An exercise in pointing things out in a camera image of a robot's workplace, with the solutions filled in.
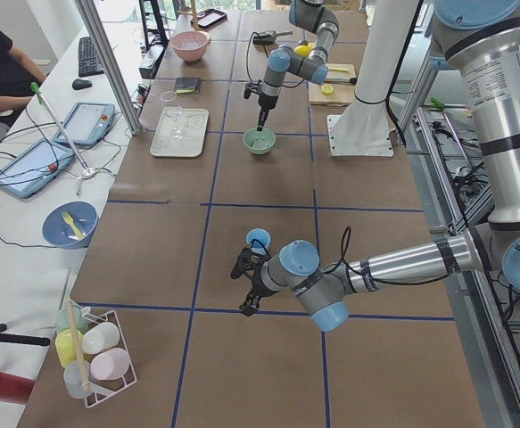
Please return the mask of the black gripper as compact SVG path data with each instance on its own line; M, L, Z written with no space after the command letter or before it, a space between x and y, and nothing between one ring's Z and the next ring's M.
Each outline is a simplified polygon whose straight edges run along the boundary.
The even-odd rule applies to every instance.
M261 269L271 256L268 245L258 239L252 239L237 256L234 267L230 272L230 278L236 280L240 276L247 277L251 284L251 291L244 302L239 306L240 313L245 316L253 316L260 309L260 297L269 297L271 290L261 279Z
M264 129L265 122L268 119L268 114L271 110L275 109L277 106L278 96L260 94L259 95L259 106L260 106L260 114L259 114L259 122L256 129L261 132Z

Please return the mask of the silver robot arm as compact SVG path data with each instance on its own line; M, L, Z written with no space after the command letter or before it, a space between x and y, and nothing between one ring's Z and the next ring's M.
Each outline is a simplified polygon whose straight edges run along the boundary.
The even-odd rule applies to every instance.
M251 93L259 96L258 131L263 130L269 112L276 107L287 73L317 85L324 83L328 73L327 58L339 36L338 21L322 1L292 1L289 21L295 27L314 34L316 39L309 51L303 52L287 45L273 50L269 54L263 79L246 86L246 97Z
M264 139L286 73L314 84L322 84L327 75L339 23L322 3L292 1L290 6L290 23L316 35L308 56L281 46L269 55L264 78L246 84L245 99L259 96L258 125L251 131ZM377 1L354 100L341 116L330 116L333 156L387 156L392 149L383 140L388 139L388 84L398 74L394 50L400 49L403 58L421 3ZM328 270L320 267L318 251L307 241L288 243L270 257L265 242L249 233L230 273L232 279L246 276L251 281L240 306L247 317L259 310L262 298L288 288L318 329L329 332L349 315L345 295L374 292L381 285L429 284L474 269L503 269L509 275L520 268L520 256L507 255L520 241L520 1L433 3L431 52L462 78L494 203L488 223L353 263L342 253Z

